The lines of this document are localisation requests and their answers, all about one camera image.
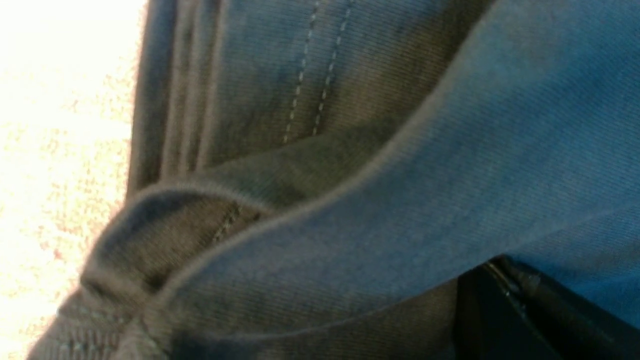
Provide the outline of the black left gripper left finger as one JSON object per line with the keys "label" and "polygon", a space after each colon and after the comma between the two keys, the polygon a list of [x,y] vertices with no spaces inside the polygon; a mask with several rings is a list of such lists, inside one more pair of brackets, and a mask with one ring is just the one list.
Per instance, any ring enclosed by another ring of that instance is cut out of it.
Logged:
{"label": "black left gripper left finger", "polygon": [[560,360],[528,319],[518,285],[488,262],[457,280],[457,360]]}

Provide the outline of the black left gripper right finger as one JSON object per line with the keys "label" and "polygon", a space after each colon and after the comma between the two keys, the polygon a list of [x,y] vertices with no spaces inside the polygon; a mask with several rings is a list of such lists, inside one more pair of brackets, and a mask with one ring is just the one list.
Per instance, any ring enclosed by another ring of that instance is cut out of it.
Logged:
{"label": "black left gripper right finger", "polygon": [[637,360],[639,330],[533,267],[493,260],[524,317],[564,360]]}

